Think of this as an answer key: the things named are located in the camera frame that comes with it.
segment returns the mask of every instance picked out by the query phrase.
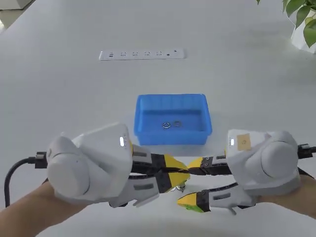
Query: white plant pot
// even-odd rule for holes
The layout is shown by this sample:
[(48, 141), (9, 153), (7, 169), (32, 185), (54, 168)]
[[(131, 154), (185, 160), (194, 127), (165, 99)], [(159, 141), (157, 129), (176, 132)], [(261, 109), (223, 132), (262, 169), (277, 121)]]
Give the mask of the white plant pot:
[[(313, 17), (314, 19), (316, 19), (316, 11), (311, 10), (307, 18), (308, 17)], [(305, 26), (306, 24), (304, 21), (297, 29), (294, 29), (292, 37), (291, 37), (292, 44), (298, 49), (316, 54), (316, 44), (312, 45), (312, 47), (309, 48), (305, 42), (304, 34), (303, 34), (303, 30)]]

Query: metal ring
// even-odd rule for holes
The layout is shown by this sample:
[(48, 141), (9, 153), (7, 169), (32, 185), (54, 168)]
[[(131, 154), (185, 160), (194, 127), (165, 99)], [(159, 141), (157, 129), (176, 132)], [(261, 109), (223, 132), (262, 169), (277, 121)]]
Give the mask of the metal ring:
[(175, 121), (175, 122), (173, 122), (173, 125), (174, 125), (175, 127), (181, 127), (181, 126), (182, 126), (182, 123), (181, 123), (181, 121)]
[(163, 127), (164, 129), (168, 129), (168, 128), (171, 127), (171, 124), (170, 124), (169, 122), (164, 122), (164, 123), (162, 124), (162, 127)]

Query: green plant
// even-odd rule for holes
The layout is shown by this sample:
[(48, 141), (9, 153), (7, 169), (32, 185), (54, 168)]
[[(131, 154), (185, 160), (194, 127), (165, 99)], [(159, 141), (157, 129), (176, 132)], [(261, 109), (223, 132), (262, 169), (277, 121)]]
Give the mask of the green plant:
[(296, 28), (305, 21), (303, 34), (308, 47), (316, 43), (316, 19), (313, 16), (307, 17), (311, 10), (315, 11), (315, 16), (316, 0), (283, 0), (283, 12), (286, 11), (288, 17), (297, 11)]

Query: black cable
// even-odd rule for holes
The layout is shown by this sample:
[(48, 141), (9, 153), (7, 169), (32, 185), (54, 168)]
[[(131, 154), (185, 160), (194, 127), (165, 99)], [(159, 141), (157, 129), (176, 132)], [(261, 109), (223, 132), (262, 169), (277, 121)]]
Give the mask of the black cable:
[(5, 207), (7, 208), (10, 206), (10, 181), (13, 173), (16, 171), (17, 168), (22, 166), (23, 164), (35, 164), (36, 158), (35, 157), (29, 157), (26, 159), (22, 159), (19, 162), (16, 162), (9, 172), (7, 173), (5, 180), (4, 180), (4, 200), (5, 200)]

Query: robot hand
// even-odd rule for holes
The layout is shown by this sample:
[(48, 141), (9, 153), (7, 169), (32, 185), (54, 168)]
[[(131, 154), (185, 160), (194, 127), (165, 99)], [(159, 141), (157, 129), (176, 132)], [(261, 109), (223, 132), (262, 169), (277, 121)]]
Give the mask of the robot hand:
[(136, 200), (133, 205), (141, 206), (190, 177), (187, 167), (172, 156), (132, 145), (127, 127), (120, 123), (73, 141), (58, 137), (46, 156), (55, 195), (70, 203), (109, 202), (119, 207)]
[(313, 157), (315, 147), (298, 146), (288, 132), (230, 130), (226, 156), (198, 158), (188, 166), (194, 175), (233, 175), (235, 183), (188, 194), (178, 204), (197, 212), (212, 207), (247, 208), (263, 195), (287, 194), (300, 186), (298, 159)]

